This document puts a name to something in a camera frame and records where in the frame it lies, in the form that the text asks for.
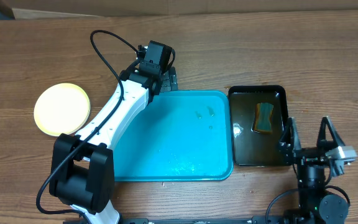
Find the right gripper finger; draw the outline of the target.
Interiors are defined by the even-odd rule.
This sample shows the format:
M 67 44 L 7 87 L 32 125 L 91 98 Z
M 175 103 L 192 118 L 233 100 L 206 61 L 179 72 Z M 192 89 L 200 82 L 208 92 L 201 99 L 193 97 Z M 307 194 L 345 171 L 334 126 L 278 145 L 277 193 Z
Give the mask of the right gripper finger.
M 279 151 L 300 151 L 301 142 L 299 139 L 296 121 L 293 117 L 287 119 L 287 123 L 278 142 Z
M 327 139 L 326 129 L 328 129 L 332 140 Z M 321 120 L 316 146 L 319 149 L 334 149 L 338 146 L 345 146 L 329 116 L 324 116 Z

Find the green orange sponge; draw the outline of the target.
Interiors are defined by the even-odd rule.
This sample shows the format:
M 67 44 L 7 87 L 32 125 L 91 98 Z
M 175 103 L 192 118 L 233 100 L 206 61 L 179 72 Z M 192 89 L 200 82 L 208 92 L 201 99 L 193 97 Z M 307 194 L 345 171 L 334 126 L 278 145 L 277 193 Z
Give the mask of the green orange sponge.
M 271 134 L 273 105 L 270 103 L 257 103 L 255 106 L 255 116 L 252 130 L 257 133 Z

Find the yellow plate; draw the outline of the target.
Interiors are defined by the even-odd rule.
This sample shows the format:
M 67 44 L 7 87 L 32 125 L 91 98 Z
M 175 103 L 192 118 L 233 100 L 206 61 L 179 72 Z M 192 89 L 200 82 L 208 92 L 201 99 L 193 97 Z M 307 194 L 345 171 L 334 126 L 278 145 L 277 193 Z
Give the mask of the yellow plate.
M 59 136 L 79 130 L 89 118 L 90 99 L 72 83 L 59 83 L 46 89 L 34 106 L 34 121 L 45 134 Z

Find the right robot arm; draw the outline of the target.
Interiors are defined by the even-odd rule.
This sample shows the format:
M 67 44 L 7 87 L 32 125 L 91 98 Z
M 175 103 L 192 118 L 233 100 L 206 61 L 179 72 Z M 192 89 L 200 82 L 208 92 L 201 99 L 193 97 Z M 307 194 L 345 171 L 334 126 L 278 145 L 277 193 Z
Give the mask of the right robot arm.
M 298 208 L 284 211 L 279 223 L 344 223 L 351 201 L 346 192 L 330 185 L 332 178 L 344 174 L 344 166 L 354 162 L 357 153 L 347 146 L 332 121 L 321 120 L 315 147 L 303 148 L 294 118 L 288 118 L 278 142 L 278 151 L 296 173 L 297 188 L 277 196 L 298 194 Z

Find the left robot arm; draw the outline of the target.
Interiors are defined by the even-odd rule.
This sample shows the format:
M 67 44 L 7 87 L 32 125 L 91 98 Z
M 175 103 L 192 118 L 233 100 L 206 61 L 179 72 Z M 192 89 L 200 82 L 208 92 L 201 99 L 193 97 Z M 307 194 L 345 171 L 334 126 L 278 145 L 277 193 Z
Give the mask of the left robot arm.
M 177 90 L 175 67 L 149 72 L 131 65 L 115 93 L 75 135 L 61 134 L 53 145 L 51 173 L 43 187 L 69 205 L 80 223 L 119 223 L 113 207 L 113 150 L 132 120 L 162 92 Z

